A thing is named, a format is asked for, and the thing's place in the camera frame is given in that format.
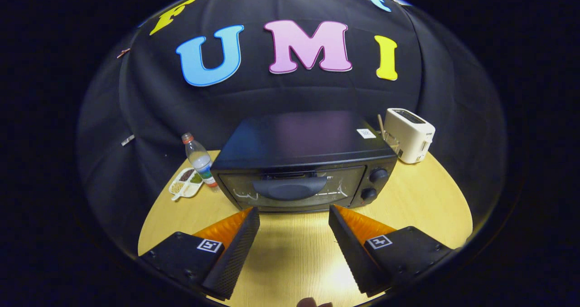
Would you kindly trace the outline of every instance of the wooden stick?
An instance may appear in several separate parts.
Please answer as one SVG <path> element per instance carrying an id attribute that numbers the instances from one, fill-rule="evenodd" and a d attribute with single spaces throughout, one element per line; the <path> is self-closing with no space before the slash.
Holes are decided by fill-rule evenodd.
<path id="1" fill-rule="evenodd" d="M 380 114 L 377 114 L 377 117 L 379 118 L 379 127 L 381 127 L 381 137 L 383 137 L 383 140 L 386 141 L 386 139 L 385 139 L 385 128 L 383 128 L 383 118 L 381 117 Z"/>

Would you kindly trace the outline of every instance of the plastic water bottle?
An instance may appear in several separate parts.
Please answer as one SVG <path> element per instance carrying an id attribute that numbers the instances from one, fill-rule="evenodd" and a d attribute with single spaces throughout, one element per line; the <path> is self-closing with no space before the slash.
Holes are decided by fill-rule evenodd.
<path id="1" fill-rule="evenodd" d="M 212 189 L 218 188 L 218 183 L 212 176 L 209 169 L 212 166 L 212 158 L 199 142 L 193 140 L 191 133 L 185 133 L 182 136 L 182 142 L 185 145 L 185 154 L 191 166 L 199 173 L 203 182 Z"/>

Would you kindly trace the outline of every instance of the round table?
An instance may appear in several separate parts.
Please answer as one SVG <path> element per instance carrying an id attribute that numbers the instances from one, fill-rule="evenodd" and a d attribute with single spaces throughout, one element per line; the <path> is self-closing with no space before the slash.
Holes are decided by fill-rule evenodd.
<path id="1" fill-rule="evenodd" d="M 210 151 L 215 160 L 219 151 Z M 239 212 L 227 197 L 202 185 L 191 198 L 172 201 L 168 187 L 184 169 L 185 160 L 168 179 L 151 207 L 139 236 L 142 255 L 176 231 L 193 234 Z M 398 161 L 377 199 L 353 209 L 400 229 L 415 226 L 455 249 L 472 233 L 472 217 L 457 184 L 429 153 L 418 164 Z M 317 304 L 351 307 L 375 299 L 361 294 L 328 226 L 328 212 L 260 214 L 260 228 L 225 305 L 294 307 L 305 297 Z"/>

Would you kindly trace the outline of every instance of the white toaster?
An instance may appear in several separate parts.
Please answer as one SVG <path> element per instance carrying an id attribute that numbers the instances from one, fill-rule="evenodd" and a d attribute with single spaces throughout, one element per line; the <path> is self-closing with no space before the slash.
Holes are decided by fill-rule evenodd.
<path id="1" fill-rule="evenodd" d="M 389 108 L 385 116 L 385 138 L 401 161 L 413 164 L 425 159 L 435 127 L 418 115 L 401 108 Z"/>

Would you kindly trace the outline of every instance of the toaster oven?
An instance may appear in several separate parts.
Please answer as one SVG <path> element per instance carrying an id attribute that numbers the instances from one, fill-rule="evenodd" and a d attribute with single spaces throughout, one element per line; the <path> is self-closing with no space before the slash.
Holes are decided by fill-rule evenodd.
<path id="1" fill-rule="evenodd" d="M 244 119 L 211 172 L 240 209 L 307 212 L 370 204 L 396 162 L 354 112 L 294 112 Z"/>

